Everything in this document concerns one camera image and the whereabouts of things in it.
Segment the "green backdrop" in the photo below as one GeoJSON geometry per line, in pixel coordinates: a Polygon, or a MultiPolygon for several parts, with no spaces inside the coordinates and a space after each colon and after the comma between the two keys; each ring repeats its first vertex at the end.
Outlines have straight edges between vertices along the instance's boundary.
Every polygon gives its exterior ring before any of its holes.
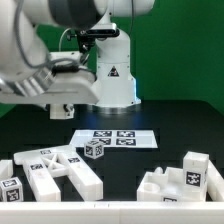
{"type": "MultiPolygon", "coordinates": [[[[130,18],[113,21],[129,30],[130,18]]],[[[63,31],[40,26],[38,34],[57,51],[63,31]]],[[[156,0],[148,15],[135,18],[131,39],[141,99],[203,100],[224,114],[224,0],[156,0]]],[[[77,50],[76,41],[65,40],[62,49],[77,50]]]]}

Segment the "warning label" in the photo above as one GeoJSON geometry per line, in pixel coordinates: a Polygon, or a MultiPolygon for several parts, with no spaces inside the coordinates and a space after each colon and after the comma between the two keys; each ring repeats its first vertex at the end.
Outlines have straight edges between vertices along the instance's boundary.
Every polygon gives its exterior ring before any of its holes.
{"type": "Polygon", "coordinates": [[[115,66],[113,66],[113,68],[111,69],[111,71],[108,74],[108,76],[110,76],[110,77],[119,77],[119,74],[118,74],[117,69],[115,68],[115,66]]]}

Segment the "white block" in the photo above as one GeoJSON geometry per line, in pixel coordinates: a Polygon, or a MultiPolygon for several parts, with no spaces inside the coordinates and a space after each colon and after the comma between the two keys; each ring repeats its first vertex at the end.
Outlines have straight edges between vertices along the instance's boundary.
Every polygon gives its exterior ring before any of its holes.
{"type": "Polygon", "coordinates": [[[35,176],[35,184],[34,181],[29,181],[32,190],[35,192],[34,194],[37,201],[58,201],[59,190],[52,177],[65,175],[68,176],[85,201],[103,199],[103,182],[81,159],[76,153],[75,147],[72,145],[20,152],[14,154],[14,159],[17,165],[23,164],[27,176],[30,176],[32,171],[30,170],[31,165],[40,164],[43,167],[39,169],[38,174],[43,172],[41,175],[43,175],[49,183],[45,182],[44,178],[37,180],[38,175],[36,174],[33,174],[35,176]]]}
{"type": "Polygon", "coordinates": [[[37,201],[61,201],[61,192],[40,158],[25,161],[23,169],[37,201]]]}
{"type": "Polygon", "coordinates": [[[4,202],[23,201],[23,186],[18,177],[0,181],[0,191],[4,202]]]}
{"type": "MultiPolygon", "coordinates": [[[[190,165],[188,170],[195,171],[194,163],[190,165]]],[[[183,169],[167,167],[165,173],[163,174],[162,172],[161,168],[157,168],[155,172],[147,172],[145,174],[137,190],[137,201],[205,201],[207,182],[199,188],[192,188],[191,186],[186,186],[183,169]]]]}
{"type": "Polygon", "coordinates": [[[59,161],[68,167],[68,178],[84,201],[103,199],[103,182],[77,153],[60,154],[59,161]]]}
{"type": "Polygon", "coordinates": [[[6,180],[11,178],[13,175],[13,164],[12,160],[1,160],[0,161],[0,180],[6,180]]]}
{"type": "Polygon", "coordinates": [[[190,188],[204,188],[207,181],[209,155],[188,152],[184,157],[184,183],[190,188]]]}
{"type": "Polygon", "coordinates": [[[89,141],[85,143],[84,155],[92,159],[97,159],[103,156],[104,144],[100,141],[89,141]]]}
{"type": "Polygon", "coordinates": [[[211,161],[208,166],[208,193],[213,201],[224,201],[224,180],[211,161]]]}

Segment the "black table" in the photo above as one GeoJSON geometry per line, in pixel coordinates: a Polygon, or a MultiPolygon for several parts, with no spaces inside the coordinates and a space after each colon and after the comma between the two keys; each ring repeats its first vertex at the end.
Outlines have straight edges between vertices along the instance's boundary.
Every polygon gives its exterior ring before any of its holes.
{"type": "MultiPolygon", "coordinates": [[[[69,144],[76,129],[153,130],[157,150],[106,148],[104,157],[92,160],[77,151],[104,182],[105,201],[135,201],[146,171],[158,166],[182,168],[188,151],[208,153],[224,175],[224,116],[201,101],[144,101],[140,111],[123,115],[91,113],[76,106],[72,120],[50,120],[35,106],[17,106],[0,119],[0,159],[16,152],[69,144]]],[[[25,201],[34,200],[22,166],[14,176],[23,183],[25,201]]],[[[82,201],[67,177],[56,178],[63,201],[82,201]]]]}

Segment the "white cube with markers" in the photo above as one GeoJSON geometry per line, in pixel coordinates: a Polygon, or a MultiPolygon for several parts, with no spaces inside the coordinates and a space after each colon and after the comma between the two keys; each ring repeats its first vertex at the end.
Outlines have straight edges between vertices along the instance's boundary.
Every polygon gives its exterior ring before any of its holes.
{"type": "Polygon", "coordinates": [[[207,184],[209,155],[188,152],[184,157],[184,183],[191,188],[203,188],[207,184]]]}
{"type": "Polygon", "coordinates": [[[18,177],[0,181],[0,191],[4,202],[23,201],[23,186],[18,177]]]}
{"type": "Polygon", "coordinates": [[[104,155],[104,143],[100,141],[89,141],[85,143],[84,155],[86,157],[97,159],[104,155]]]}

